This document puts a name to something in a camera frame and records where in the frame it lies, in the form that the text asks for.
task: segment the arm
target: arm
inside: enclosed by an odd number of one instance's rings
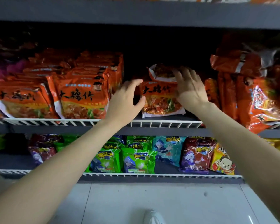
[[[236,168],[280,222],[280,151],[208,102],[200,77],[175,71],[178,101],[212,131]]]
[[[50,220],[104,143],[144,106],[143,98],[133,105],[135,87],[142,81],[125,82],[110,100],[104,120],[0,195],[0,224]]]

